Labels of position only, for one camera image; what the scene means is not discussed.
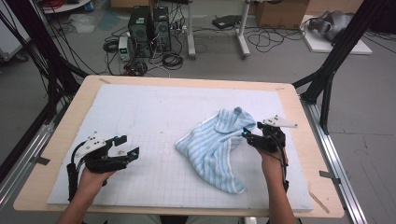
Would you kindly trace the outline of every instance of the floor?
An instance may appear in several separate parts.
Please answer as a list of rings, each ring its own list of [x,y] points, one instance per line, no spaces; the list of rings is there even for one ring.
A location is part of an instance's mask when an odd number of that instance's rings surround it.
[[[73,12],[85,13],[79,9]],[[68,15],[61,13],[58,16],[65,21]],[[127,20],[115,17],[107,7],[90,15],[99,20],[92,34],[69,33],[66,37],[85,64],[106,75],[104,40],[124,27]],[[211,20],[200,18],[195,24],[211,26]],[[248,22],[254,25],[253,18]],[[257,28],[247,29],[250,33],[246,36],[257,34],[254,30]],[[393,52],[363,38],[373,53],[346,58],[333,82],[329,131],[368,223],[395,223],[396,121],[393,118],[396,114],[396,42],[370,38],[393,49]],[[286,39],[266,53],[258,52],[248,43],[251,56],[242,60],[231,33],[197,32],[195,40],[195,61],[187,57],[187,42],[182,35],[180,55],[184,58],[183,66],[169,71],[169,74],[162,69],[153,69],[145,76],[292,83],[318,70],[328,55],[310,52],[303,40]],[[251,40],[257,41],[257,38],[252,36]],[[110,68],[115,74],[122,72],[119,57],[115,57]],[[298,92],[304,92],[304,89],[302,87]],[[26,63],[12,60],[0,66],[0,162],[15,147],[46,101],[43,82],[32,60]],[[31,223],[31,220],[53,223],[60,215],[15,211],[12,203],[16,194],[18,189],[0,211],[0,223]],[[97,216],[101,215],[89,215],[89,218],[97,220]],[[349,223],[349,220],[347,216],[341,219],[304,218],[303,223]]]

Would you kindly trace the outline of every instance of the forearm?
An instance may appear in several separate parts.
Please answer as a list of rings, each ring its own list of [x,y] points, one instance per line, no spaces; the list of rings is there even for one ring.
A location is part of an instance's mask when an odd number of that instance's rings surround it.
[[[288,196],[283,185],[279,183],[268,183],[268,195],[270,204],[271,224],[291,224],[295,223]]]
[[[91,206],[93,199],[86,199],[85,197],[78,197],[76,194],[72,202],[66,207],[64,213],[58,219],[58,224],[80,224]]]

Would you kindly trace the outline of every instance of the computer tower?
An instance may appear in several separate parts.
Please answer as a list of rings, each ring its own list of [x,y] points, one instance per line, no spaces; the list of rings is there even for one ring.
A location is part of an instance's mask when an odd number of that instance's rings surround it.
[[[171,50],[172,46],[168,7],[155,7],[152,10],[152,17],[154,21],[155,35],[157,36],[157,49],[162,51]]]
[[[154,38],[154,24],[149,6],[132,8],[128,28],[131,38],[135,38],[137,41],[151,41]]]
[[[155,31],[149,6],[136,6],[132,8],[128,29],[134,47],[134,55],[138,58],[151,57],[151,49],[155,49],[156,43],[152,43],[151,45],[151,41],[155,37]]]

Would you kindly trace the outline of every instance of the towel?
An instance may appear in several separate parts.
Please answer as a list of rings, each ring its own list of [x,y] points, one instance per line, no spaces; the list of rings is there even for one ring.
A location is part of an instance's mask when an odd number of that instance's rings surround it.
[[[190,160],[204,181],[229,193],[242,193],[245,187],[233,176],[230,152],[241,142],[243,128],[252,130],[255,125],[253,117],[241,107],[221,109],[180,139],[176,149]]]

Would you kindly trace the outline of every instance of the black cable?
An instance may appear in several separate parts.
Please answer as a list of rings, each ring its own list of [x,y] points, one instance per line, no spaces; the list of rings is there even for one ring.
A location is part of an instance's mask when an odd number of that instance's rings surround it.
[[[103,45],[103,49],[108,53],[116,53],[119,51],[119,40],[111,39],[107,40]]]
[[[180,54],[181,51],[183,50],[183,44],[182,44],[182,43],[180,42],[180,40],[178,39],[178,36],[172,35],[172,34],[171,34],[171,36],[174,37],[175,40],[177,41],[177,43],[180,45],[180,49],[179,49],[178,52],[177,52],[177,54]]]
[[[374,42],[375,44],[377,44],[377,45],[379,45],[379,46],[381,46],[382,48],[384,48],[384,49],[387,49],[387,50],[389,50],[389,51],[390,51],[390,52],[392,52],[392,53],[396,53],[396,51],[395,51],[395,50],[393,50],[393,49],[389,49],[389,48],[387,48],[387,47],[383,46],[382,44],[380,44],[380,43],[378,43],[378,42],[374,41],[373,39],[371,39],[371,38],[367,37],[366,35],[363,35],[363,36],[364,36],[366,39],[368,39],[368,40],[370,40],[370,41]]]
[[[119,32],[119,31],[121,31],[121,30],[123,30],[123,29],[128,29],[128,26],[124,26],[124,27],[122,27],[122,28],[116,30],[115,32],[111,33],[111,36],[107,37],[107,38],[105,39],[105,42],[107,42],[110,38],[114,38],[114,37],[116,37],[117,39],[119,39],[124,33],[126,33],[126,32],[129,31],[129,30],[126,30],[126,31],[123,31],[121,34],[116,35],[116,32]]]
[[[287,180],[286,180],[286,175],[287,175],[287,166],[288,163],[286,161],[286,156],[285,156],[285,151],[282,147],[282,145],[279,143],[279,141],[277,140],[276,136],[273,133],[269,133],[271,136],[271,139],[276,143],[276,149],[280,154],[280,165],[282,167],[282,173],[283,173],[283,183],[286,184]]]
[[[110,75],[112,75],[112,76],[114,76],[114,74],[113,74],[113,72],[111,72],[110,64],[111,64],[111,62],[113,62],[114,58],[116,57],[116,55],[117,55],[118,53],[119,53],[119,52],[117,51],[117,52],[113,55],[113,57],[111,58],[110,61],[108,60],[108,52],[106,53],[106,57],[107,57],[107,61],[105,60],[105,62],[106,62],[106,67],[107,67],[108,72],[109,72]]]
[[[366,32],[368,36],[377,36],[384,40],[396,41],[396,36],[384,33]]]
[[[93,71],[93,69],[91,69],[80,57],[79,57],[79,55],[71,48],[71,46],[69,45],[69,42],[68,42],[68,40],[67,40],[67,38],[66,38],[66,35],[64,34],[64,32],[63,32],[63,29],[62,29],[62,26],[61,26],[61,24],[60,24],[60,22],[59,22],[59,19],[57,19],[57,22],[58,22],[58,24],[59,24],[59,26],[60,26],[60,30],[58,30],[58,29],[56,29],[56,27],[52,24],[52,22],[51,21],[49,21],[49,19],[46,17],[46,19],[47,19],[47,22],[49,23],[49,27],[51,27],[51,29],[52,29],[52,32],[53,33],[55,33],[55,34],[58,34],[59,35],[59,37],[66,43],[66,45],[67,45],[67,47],[69,48],[69,50],[70,50],[70,52],[71,52],[71,55],[72,55],[72,57],[73,57],[73,59],[74,59],[74,61],[75,61],[75,63],[76,63],[76,66],[79,68],[79,65],[78,65],[78,63],[77,63],[77,60],[75,59],[75,56],[91,71],[91,72],[93,72],[94,74],[96,74],[96,75],[98,75],[98,73],[97,72],[95,72],[95,71]]]
[[[72,58],[73,58],[73,60],[74,60],[74,62],[75,62],[75,64],[76,64],[76,66],[77,66],[79,69],[81,69],[81,68],[79,67],[79,65],[78,65],[78,62],[77,62],[77,60],[76,60],[76,58],[75,58],[75,56],[74,56],[72,50],[71,50],[71,47],[70,47],[70,45],[69,45],[69,42],[68,42],[68,40],[67,40],[67,38],[66,38],[66,35],[65,35],[65,33],[64,33],[64,29],[62,29],[62,25],[61,25],[61,23],[59,22],[59,18],[58,18],[58,17],[56,17],[56,21],[58,22],[59,27],[61,27],[59,33],[62,33],[62,35],[64,36],[64,42],[66,43],[67,47],[69,47],[70,53],[71,53],[71,55],[72,55]]]
[[[1,1],[3,2],[3,5],[5,6],[5,8],[6,8],[7,12],[8,12],[9,17],[10,17],[11,20],[12,20],[12,24],[14,24],[14,29],[18,31],[18,27],[17,27],[17,25],[15,24],[14,18],[13,18],[13,16],[11,15],[11,13],[9,12],[8,5],[6,4],[6,2],[5,2],[4,0],[1,0]]]
[[[4,25],[8,28],[8,30],[21,42],[23,47],[26,49],[26,51],[32,57],[33,62],[35,63],[36,67],[38,68],[40,75],[44,76],[45,78],[48,78],[47,64],[44,61],[40,60],[40,58],[37,56],[37,54],[33,51],[32,48],[30,48],[30,45],[28,45],[28,43],[21,36],[21,34],[18,32],[18,30],[12,26],[12,24],[9,22],[6,15],[4,15],[2,11],[0,11],[0,19],[1,19],[1,21],[3,21]]]
[[[260,29],[260,30],[255,31],[255,32],[259,32],[258,34],[249,35],[247,37],[247,41],[250,44],[254,45],[258,52],[265,53],[265,52],[270,51],[274,47],[281,45],[285,41],[285,39],[288,39],[288,40],[301,40],[301,39],[303,39],[305,37],[305,34],[306,34],[305,26],[306,26],[306,24],[308,22],[309,22],[309,20],[304,21],[300,25],[300,30],[294,31],[294,32],[291,32],[291,33],[289,33],[288,29],[283,28],[284,26],[280,26],[278,29]],[[278,30],[285,31],[286,34],[282,35]],[[297,34],[300,34],[300,33],[303,33],[303,35],[301,37],[298,37],[298,38],[292,38],[291,37],[293,35],[297,35]],[[275,35],[276,37],[279,37],[280,39],[279,40],[274,39],[274,37],[271,37],[271,34]],[[258,40],[257,41],[253,41],[252,40],[253,37],[258,37]],[[266,44],[262,44],[262,40],[263,39],[267,39],[268,42]]]
[[[163,55],[163,67],[169,70],[180,69],[183,66],[183,61],[184,59],[178,54],[165,53]]]
[[[72,157],[71,157],[71,163],[74,163],[74,158],[76,157],[76,152],[77,152],[77,150],[78,150],[80,147],[82,147],[82,146],[85,144],[85,142],[86,142],[86,141],[84,141],[84,142],[78,144],[77,147],[73,150]]]

